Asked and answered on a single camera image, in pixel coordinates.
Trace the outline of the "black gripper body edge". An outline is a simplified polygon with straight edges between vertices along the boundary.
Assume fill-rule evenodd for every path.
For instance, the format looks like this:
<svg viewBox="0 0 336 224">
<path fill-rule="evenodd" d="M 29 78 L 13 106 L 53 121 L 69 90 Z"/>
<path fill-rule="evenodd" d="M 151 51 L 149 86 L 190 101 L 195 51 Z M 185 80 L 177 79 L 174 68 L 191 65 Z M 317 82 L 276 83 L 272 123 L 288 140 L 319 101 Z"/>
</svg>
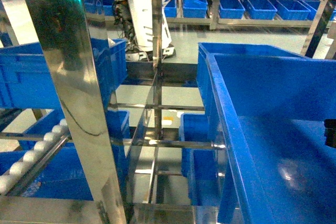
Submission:
<svg viewBox="0 0 336 224">
<path fill-rule="evenodd" d="M 324 135 L 326 137 L 325 145 L 335 147 L 335 119 L 325 119 L 324 127 Z"/>
</svg>

